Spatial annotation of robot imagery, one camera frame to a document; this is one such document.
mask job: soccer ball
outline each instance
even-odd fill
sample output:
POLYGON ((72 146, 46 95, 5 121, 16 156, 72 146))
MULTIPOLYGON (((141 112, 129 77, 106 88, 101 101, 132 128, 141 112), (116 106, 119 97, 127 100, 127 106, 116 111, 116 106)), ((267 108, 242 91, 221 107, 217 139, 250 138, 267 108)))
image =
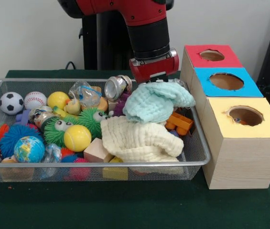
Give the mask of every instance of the soccer ball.
POLYGON ((15 92, 7 92, 0 98, 0 109, 8 115, 15 115, 23 109, 23 98, 15 92))

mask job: blue box top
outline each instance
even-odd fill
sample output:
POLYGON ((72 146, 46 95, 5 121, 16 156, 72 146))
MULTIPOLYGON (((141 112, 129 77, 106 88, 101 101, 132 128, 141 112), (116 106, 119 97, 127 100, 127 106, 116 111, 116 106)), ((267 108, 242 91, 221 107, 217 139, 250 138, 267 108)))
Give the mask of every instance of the blue box top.
POLYGON ((263 97, 245 68, 195 68, 209 97, 263 97))

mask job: red box top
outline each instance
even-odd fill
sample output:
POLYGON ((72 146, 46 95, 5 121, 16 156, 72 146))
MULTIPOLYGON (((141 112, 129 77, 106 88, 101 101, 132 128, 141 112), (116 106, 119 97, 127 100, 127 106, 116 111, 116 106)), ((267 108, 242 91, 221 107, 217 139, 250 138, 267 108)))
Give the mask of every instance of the red box top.
POLYGON ((229 45, 186 45, 185 49, 195 68, 242 68, 229 45))

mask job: light blue cloth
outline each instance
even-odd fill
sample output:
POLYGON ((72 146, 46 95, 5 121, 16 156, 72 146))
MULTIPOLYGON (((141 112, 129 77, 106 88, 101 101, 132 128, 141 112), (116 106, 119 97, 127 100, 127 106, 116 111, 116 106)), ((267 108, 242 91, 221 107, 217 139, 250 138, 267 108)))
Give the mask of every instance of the light blue cloth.
POLYGON ((174 107, 192 107, 195 100, 175 82, 140 84, 125 103, 127 119, 140 123, 160 123, 169 119, 174 107))

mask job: green spiky ball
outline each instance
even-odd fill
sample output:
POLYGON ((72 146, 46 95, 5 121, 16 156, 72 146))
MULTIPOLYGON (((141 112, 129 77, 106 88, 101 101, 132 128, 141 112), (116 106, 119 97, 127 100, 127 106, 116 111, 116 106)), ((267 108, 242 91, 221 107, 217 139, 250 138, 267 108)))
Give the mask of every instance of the green spiky ball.
MULTIPOLYGON (((64 147, 64 131, 59 131, 55 129, 55 123, 60 120, 60 118, 52 118, 47 125, 44 127, 44 139, 46 141, 47 144, 51 144, 54 143, 56 145, 58 145, 59 147, 64 147)), ((76 118, 73 117, 66 117, 63 119, 63 121, 67 122, 71 122, 74 125, 77 124, 77 120, 76 118)))
POLYGON ((91 133, 92 140, 97 138, 102 139, 101 121, 107 115, 104 111, 94 108, 88 108, 82 111, 78 116, 78 123, 85 126, 91 133))

